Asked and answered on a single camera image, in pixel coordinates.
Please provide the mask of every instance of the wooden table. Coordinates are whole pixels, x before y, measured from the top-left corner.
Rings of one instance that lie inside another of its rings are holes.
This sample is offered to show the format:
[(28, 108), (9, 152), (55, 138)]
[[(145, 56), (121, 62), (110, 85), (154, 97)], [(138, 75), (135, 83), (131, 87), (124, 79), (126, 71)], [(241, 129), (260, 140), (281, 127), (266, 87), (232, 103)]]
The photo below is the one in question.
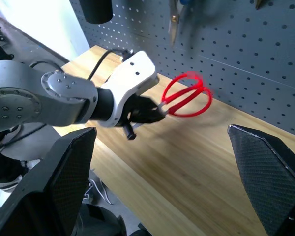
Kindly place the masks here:
[[(93, 47), (63, 69), (87, 78), (104, 52)], [(93, 78), (95, 84), (100, 86), (119, 63), (116, 55), (108, 56)], [(145, 95), (159, 102), (169, 81), (160, 75), (160, 83)], [(176, 84), (173, 91), (184, 87)], [(202, 95), (185, 111), (205, 101)], [(120, 128), (89, 121), (85, 126), (98, 131), (91, 169), (154, 236), (265, 236), (239, 177), (229, 124), (277, 136), (295, 153), (295, 135), (214, 100), (199, 117), (167, 116), (141, 126), (134, 141)], [(83, 127), (55, 129), (64, 135)]]

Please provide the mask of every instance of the black cable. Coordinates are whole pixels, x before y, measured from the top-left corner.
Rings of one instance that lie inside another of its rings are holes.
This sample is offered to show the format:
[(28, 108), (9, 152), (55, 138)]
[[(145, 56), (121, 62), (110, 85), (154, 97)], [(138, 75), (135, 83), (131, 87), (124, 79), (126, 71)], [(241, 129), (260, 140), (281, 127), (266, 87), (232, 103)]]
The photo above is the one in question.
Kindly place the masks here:
[(29, 135), (31, 135), (31, 134), (37, 132), (38, 130), (41, 130), (41, 129), (44, 128), (46, 125), (47, 125), (47, 124), (42, 124), (41, 126), (35, 128), (35, 129), (33, 129), (32, 131), (30, 131), (30, 132), (27, 133), (27, 134), (24, 134), (24, 135), (22, 135), (22, 136), (20, 136), (20, 137), (18, 137), (18, 138), (15, 138), (15, 139), (13, 139), (13, 140), (11, 140), (11, 141), (5, 143), (5, 144), (1, 144), (1, 145), (0, 145), (0, 149), (3, 148), (3, 147), (9, 146), (9, 145), (11, 145), (11, 144), (13, 144), (13, 143), (15, 143), (15, 142), (17, 142), (17, 141), (23, 139), (23, 138), (26, 138), (27, 136), (29, 136)]
[(101, 63), (103, 62), (103, 60), (105, 59), (106, 56), (108, 56), (109, 53), (128, 53), (127, 50), (123, 50), (123, 49), (118, 49), (118, 48), (113, 48), (110, 49), (108, 51), (106, 51), (101, 58), (99, 59), (99, 61), (97, 62), (96, 66), (94, 67), (94, 69), (92, 70), (92, 72), (90, 73), (90, 75), (88, 76), (88, 80), (91, 80), (91, 78), (93, 77), (93, 75), (95, 74), (95, 72), (97, 71), (97, 69), (99, 68), (99, 66), (101, 65)]
[(53, 66), (54, 68), (56, 68), (57, 70), (59, 70), (62, 73), (64, 73), (64, 71), (62, 70), (62, 68), (59, 65), (57, 65), (56, 63), (54, 63), (53, 61), (51, 61), (51, 60), (39, 60), (39, 61), (33, 62), (29, 66), (30, 66), (30, 68), (34, 68), (38, 64), (42, 64), (42, 63), (49, 64), (49, 65)]

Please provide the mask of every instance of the red scissors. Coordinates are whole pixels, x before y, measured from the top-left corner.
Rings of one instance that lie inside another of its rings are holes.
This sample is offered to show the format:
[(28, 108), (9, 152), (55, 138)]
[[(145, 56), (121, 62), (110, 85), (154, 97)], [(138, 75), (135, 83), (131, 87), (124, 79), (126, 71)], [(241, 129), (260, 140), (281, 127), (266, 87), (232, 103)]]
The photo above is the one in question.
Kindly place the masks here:
[[(195, 79), (197, 82), (190, 86), (187, 87), (177, 93), (174, 93), (173, 95), (166, 97), (167, 92), (169, 91), (169, 89), (171, 88), (171, 86), (176, 83), (178, 80), (183, 79), (183, 78), (187, 78), (187, 79)], [(184, 95), (185, 93), (188, 93), (190, 91), (194, 92), (187, 97), (186, 99), (184, 99), (183, 101), (175, 104), (174, 106), (170, 107), (167, 111), (168, 114), (172, 115), (172, 116), (176, 116), (176, 117), (195, 117), (198, 116), (200, 114), (202, 114), (203, 112), (205, 112), (212, 104), (212, 93), (210, 91), (210, 89), (208, 87), (204, 87), (203, 86), (203, 82), (202, 82), (202, 76), (195, 73), (194, 71), (188, 71), (186, 73), (183, 73), (181, 75), (178, 75), (177, 77), (175, 77), (174, 79), (172, 79), (172, 81), (167, 85), (167, 87), (164, 90), (163, 96), (162, 96), (162, 103), (159, 105), (159, 108), (163, 107), (165, 104), (169, 104), (172, 101), (174, 101), (175, 99), (181, 97), (182, 95)], [(182, 108), (183, 106), (185, 106), (186, 104), (188, 104), (189, 102), (191, 102), (193, 99), (195, 99), (200, 93), (202, 92), (206, 92), (208, 95), (208, 102), (207, 104), (200, 109), (197, 112), (194, 113), (190, 113), (190, 114), (177, 114), (176, 111), (180, 108)]]

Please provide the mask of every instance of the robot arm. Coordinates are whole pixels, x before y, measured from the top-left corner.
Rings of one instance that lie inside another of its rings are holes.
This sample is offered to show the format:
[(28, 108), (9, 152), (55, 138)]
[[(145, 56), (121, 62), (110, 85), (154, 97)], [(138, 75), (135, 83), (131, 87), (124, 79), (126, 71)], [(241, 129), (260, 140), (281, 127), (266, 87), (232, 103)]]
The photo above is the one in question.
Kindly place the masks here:
[(100, 88), (60, 71), (42, 74), (24, 64), (2, 60), (0, 132), (22, 123), (67, 126), (93, 119), (104, 127), (123, 126), (128, 139), (134, 139), (131, 122), (152, 123), (164, 118), (155, 111), (154, 102), (140, 97), (158, 81), (155, 66), (144, 51), (119, 65)]

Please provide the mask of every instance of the gray pegboard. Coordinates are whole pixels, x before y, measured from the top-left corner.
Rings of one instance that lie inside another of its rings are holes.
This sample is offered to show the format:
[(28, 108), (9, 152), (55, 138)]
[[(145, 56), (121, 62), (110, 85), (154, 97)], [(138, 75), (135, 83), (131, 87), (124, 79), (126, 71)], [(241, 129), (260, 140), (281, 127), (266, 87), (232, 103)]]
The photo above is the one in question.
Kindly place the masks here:
[(145, 50), (170, 78), (199, 71), (216, 99), (295, 134), (295, 0), (265, 0), (259, 10), (253, 0), (194, 1), (173, 48), (168, 0), (113, 0), (102, 25), (70, 2), (91, 47)]

